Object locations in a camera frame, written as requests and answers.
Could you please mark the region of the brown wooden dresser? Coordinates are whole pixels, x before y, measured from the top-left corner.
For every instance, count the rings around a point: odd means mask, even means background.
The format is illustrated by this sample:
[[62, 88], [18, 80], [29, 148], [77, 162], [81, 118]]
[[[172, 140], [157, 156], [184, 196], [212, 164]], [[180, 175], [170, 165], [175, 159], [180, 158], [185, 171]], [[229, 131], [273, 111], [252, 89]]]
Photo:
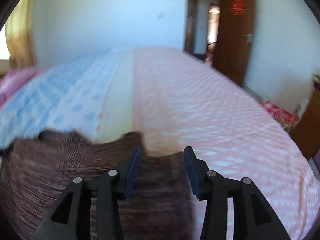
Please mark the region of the brown wooden dresser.
[[290, 133], [306, 159], [312, 158], [319, 150], [319, 118], [319, 90], [314, 90], [304, 115]]

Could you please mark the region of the red patterned bag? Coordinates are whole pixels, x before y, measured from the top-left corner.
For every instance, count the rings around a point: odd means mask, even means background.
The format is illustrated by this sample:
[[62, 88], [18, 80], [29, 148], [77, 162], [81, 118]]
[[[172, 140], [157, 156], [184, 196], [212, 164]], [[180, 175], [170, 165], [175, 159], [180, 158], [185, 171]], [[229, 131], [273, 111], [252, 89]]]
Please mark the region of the red patterned bag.
[[260, 104], [286, 131], [290, 131], [298, 119], [297, 114], [290, 113], [270, 101]]

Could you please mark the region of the blue pink polka-dot bedsheet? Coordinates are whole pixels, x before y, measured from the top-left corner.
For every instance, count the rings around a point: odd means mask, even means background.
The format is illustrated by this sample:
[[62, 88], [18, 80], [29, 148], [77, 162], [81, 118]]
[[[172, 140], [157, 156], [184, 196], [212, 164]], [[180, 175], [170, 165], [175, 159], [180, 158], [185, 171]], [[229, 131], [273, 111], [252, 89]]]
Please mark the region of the blue pink polka-dot bedsheet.
[[319, 181], [281, 125], [178, 49], [112, 49], [44, 68], [1, 109], [1, 146], [47, 128], [99, 143], [139, 131], [153, 156], [191, 146], [223, 176], [251, 178], [291, 239], [303, 239], [319, 217]]

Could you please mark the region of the folded pink quilt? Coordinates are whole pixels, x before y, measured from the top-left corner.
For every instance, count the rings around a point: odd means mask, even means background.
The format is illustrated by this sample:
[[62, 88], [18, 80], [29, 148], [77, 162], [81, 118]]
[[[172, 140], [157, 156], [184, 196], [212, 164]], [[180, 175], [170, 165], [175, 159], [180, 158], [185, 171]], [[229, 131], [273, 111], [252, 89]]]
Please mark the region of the folded pink quilt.
[[13, 69], [1, 79], [1, 108], [10, 98], [42, 70], [35, 68]]

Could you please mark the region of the brown wooden door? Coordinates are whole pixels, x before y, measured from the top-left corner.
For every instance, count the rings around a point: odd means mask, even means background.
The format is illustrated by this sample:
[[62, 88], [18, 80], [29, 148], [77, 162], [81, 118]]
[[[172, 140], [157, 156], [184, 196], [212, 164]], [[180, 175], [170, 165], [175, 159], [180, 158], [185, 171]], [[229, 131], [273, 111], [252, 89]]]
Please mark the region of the brown wooden door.
[[213, 67], [242, 87], [252, 48], [242, 35], [254, 34], [255, 0], [244, 0], [247, 10], [241, 16], [232, 14], [231, 1], [220, 0]]

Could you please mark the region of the yellow floral curtain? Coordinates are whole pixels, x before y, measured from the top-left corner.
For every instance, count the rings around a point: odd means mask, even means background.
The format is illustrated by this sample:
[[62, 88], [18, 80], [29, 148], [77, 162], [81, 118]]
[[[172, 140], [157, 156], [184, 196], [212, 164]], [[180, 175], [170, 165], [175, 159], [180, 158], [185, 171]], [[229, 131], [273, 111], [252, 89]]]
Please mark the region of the yellow floral curtain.
[[35, 0], [20, 0], [5, 23], [5, 37], [12, 68], [36, 64], [33, 42], [33, 8]]

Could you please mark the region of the red double-happiness door decoration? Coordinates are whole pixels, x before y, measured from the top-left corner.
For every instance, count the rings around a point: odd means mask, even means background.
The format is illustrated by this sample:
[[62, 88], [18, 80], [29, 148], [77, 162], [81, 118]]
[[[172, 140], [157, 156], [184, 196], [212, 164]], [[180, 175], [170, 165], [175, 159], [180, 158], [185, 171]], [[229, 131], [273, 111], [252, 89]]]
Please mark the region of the red double-happiness door decoration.
[[231, 12], [233, 15], [241, 16], [247, 10], [244, 0], [231, 1]]

